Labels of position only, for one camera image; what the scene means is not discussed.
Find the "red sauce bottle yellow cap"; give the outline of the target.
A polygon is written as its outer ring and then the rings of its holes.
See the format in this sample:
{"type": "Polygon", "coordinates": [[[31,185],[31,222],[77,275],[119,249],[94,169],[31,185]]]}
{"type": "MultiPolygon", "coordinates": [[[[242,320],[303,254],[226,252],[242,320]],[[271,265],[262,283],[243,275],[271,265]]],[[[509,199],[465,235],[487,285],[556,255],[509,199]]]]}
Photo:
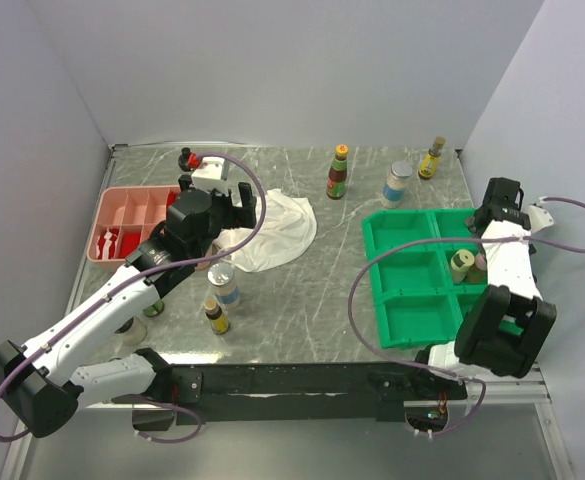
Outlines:
{"type": "Polygon", "coordinates": [[[347,179],[347,156],[349,148],[339,144],[335,148],[335,155],[328,173],[326,195],[333,200],[341,199],[345,194],[347,179]]]}

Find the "silver lid blue label jar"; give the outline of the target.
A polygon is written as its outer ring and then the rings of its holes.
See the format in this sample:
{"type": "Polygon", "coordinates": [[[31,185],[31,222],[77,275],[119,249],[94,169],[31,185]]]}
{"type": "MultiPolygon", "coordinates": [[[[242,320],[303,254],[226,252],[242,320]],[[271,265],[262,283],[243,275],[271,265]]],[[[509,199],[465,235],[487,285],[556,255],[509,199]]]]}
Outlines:
{"type": "Polygon", "coordinates": [[[382,189],[381,203],[385,208],[394,209],[400,204],[412,172],[412,166],[407,161],[399,160],[391,164],[382,189]]]}

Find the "pink lid spice jar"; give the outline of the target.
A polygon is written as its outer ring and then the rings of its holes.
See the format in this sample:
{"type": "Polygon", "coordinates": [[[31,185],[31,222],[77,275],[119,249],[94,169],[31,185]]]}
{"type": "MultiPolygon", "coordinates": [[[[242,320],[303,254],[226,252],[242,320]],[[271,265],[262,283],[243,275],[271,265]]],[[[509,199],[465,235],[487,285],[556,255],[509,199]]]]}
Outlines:
{"type": "Polygon", "coordinates": [[[485,255],[477,253],[474,263],[468,270],[465,280],[468,284],[479,285],[487,282],[487,261],[485,255]]]}

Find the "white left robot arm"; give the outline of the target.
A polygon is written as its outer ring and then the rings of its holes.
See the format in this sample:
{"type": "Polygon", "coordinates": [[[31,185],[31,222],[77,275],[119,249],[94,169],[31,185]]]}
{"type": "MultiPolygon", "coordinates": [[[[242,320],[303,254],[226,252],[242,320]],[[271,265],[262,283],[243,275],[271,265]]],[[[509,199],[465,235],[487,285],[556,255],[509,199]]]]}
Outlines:
{"type": "Polygon", "coordinates": [[[224,230],[257,233],[265,219],[265,192],[258,180],[238,185],[240,204],[219,184],[201,188],[183,175],[175,201],[149,238],[141,242],[108,282],[45,332],[22,345],[0,344],[0,402],[44,438],[82,408],[132,395],[165,399],[172,388],[169,364],[145,349],[113,362],[83,361],[143,309],[162,300],[191,276],[224,230]]]}

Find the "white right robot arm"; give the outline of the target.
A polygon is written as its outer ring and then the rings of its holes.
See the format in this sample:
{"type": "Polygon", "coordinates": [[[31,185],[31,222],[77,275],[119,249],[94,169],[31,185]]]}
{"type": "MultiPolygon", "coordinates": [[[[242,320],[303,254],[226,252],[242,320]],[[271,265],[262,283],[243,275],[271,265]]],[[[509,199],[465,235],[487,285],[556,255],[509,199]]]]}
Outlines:
{"type": "Polygon", "coordinates": [[[487,285],[464,316],[454,341],[420,352],[427,364],[410,374],[412,391],[432,398],[445,376],[473,376],[481,369],[523,378],[530,371],[557,317],[544,301],[531,267],[533,223],[522,209],[520,183],[489,180],[482,203],[467,221],[482,240],[487,285]]]}

